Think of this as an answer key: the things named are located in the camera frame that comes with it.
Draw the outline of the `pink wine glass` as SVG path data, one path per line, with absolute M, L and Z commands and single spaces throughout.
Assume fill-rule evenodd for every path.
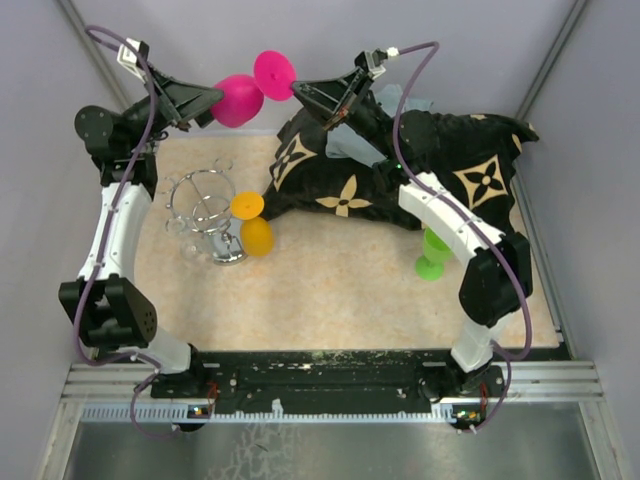
M 239 128 L 257 116 L 266 98 L 289 100 L 296 79 L 296 70 L 287 56 L 275 50 L 263 51 L 254 61 L 252 74 L 233 74 L 214 85 L 222 92 L 222 98 L 209 112 L 221 125 Z

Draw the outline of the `orange wine glass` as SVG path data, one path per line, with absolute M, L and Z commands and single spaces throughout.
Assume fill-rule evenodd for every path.
M 263 197 L 253 191 L 242 192 L 233 197 L 230 207 L 232 215 L 241 221 L 240 238 L 245 252 L 254 257 L 268 255 L 275 239 L 271 226 L 261 217 Z

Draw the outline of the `green wine glass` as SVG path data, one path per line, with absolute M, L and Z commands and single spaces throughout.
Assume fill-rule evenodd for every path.
M 432 229 L 426 228 L 423 235 L 422 255 L 416 260 L 414 269 L 423 280 L 436 281 L 444 273 L 445 264 L 453 252 Z

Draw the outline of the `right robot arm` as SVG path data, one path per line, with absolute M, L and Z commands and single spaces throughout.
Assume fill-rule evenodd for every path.
M 373 168 L 380 188 L 390 189 L 391 175 L 403 170 L 407 180 L 399 187 L 399 207 L 424 222 L 465 267 L 458 298 L 467 320 L 434 390 L 439 395 L 447 391 L 470 395 L 499 351 L 497 338 L 506 322 L 516 311 L 530 314 L 529 242 L 521 234 L 506 234 L 474 216 L 433 171 L 416 174 L 410 169 L 410 162 L 432 157 L 427 134 L 433 121 L 427 112 L 403 108 L 389 117 L 370 91 L 374 78 L 371 72 L 356 68 L 336 79 L 294 81 L 291 90 L 324 129 L 345 123 L 386 154 L 386 161 Z

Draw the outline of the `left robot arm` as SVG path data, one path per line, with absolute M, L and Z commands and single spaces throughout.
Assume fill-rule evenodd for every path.
M 105 363 L 141 360 L 158 374 L 173 374 L 174 387 L 194 397 L 206 389 L 208 373 L 192 363 L 191 345 L 159 327 L 154 305 L 135 286 L 135 258 L 156 194 L 158 142 L 169 127 L 208 126 L 224 93 L 159 71 L 144 84 L 148 95 L 122 113 L 89 105 L 76 114 L 76 133 L 99 170 L 101 211 L 78 277 L 60 285 L 58 298 L 84 362 L 95 363 L 85 354 L 88 348 L 108 352 Z

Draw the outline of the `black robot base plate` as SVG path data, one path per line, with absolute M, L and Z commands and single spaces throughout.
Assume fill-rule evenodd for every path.
M 429 413 L 446 398 L 499 398 L 506 379 L 487 363 L 465 373 L 446 350 L 196 352 L 190 368 L 154 380 L 154 399 L 211 400 L 220 414 Z

